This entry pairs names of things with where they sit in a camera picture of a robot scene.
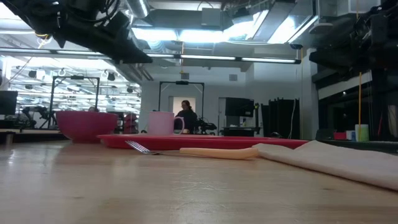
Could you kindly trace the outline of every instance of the monitor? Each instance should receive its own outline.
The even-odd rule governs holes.
[[[0,114],[15,115],[17,108],[17,91],[0,91]]]
[[[230,98],[225,100],[225,116],[253,117],[254,100],[245,98]]]

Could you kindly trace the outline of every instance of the red tray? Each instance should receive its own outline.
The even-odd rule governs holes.
[[[201,135],[173,135],[150,136],[143,134],[107,134],[98,136],[107,147],[130,149],[125,141],[135,141],[150,150],[178,150],[182,147],[203,147],[212,149],[244,149],[255,144],[273,144],[295,149],[308,141],[252,138],[252,137],[224,137]]]

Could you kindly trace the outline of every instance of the pink cup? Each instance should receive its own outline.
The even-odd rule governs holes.
[[[149,113],[148,117],[148,134],[156,136],[167,136],[174,134],[174,120],[180,119],[182,121],[182,130],[184,130],[184,119],[180,117],[174,118],[174,113],[153,111]]]

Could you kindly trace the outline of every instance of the person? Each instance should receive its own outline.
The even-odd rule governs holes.
[[[189,103],[188,100],[182,101],[181,107],[182,110],[178,112],[176,117],[184,118],[185,129],[189,130],[190,134],[193,134],[198,116],[195,112],[193,112],[191,104]],[[182,128],[181,121],[176,120],[174,123],[174,128],[181,129]]]
[[[91,106],[90,108],[88,108],[88,111],[90,112],[100,112],[98,108],[95,108],[94,106]]]

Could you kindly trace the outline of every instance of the metal frame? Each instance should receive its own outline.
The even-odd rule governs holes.
[[[49,109],[49,113],[51,114],[52,111],[52,106],[53,106],[53,101],[54,101],[54,89],[55,87],[58,86],[58,83],[55,83],[56,79],[58,78],[62,78],[63,80],[65,80],[66,78],[70,78],[70,79],[77,79],[76,76],[54,76],[52,77],[52,86],[51,86],[51,98],[50,98],[50,109]],[[95,93],[95,108],[97,109],[97,105],[98,105],[98,94],[100,92],[100,78],[98,77],[78,77],[80,80],[84,80],[84,79],[94,79],[97,80],[97,86],[96,86],[96,93]],[[49,125],[48,128],[50,128],[50,123],[51,123],[51,116],[49,117]]]
[[[174,83],[174,84],[176,84],[176,85],[182,85],[182,84],[178,84],[178,81],[177,82],[159,82],[159,99],[158,99],[158,107],[157,107],[157,110],[158,111],[160,111],[160,97],[162,96],[162,84],[163,83]],[[203,115],[203,109],[204,109],[204,107],[205,107],[205,83],[197,83],[197,82],[187,82],[188,83],[188,85],[189,84],[192,84],[192,85],[195,85],[195,84],[198,84],[198,85],[202,85],[202,93],[201,93],[201,116],[202,117],[204,117],[204,115]]]

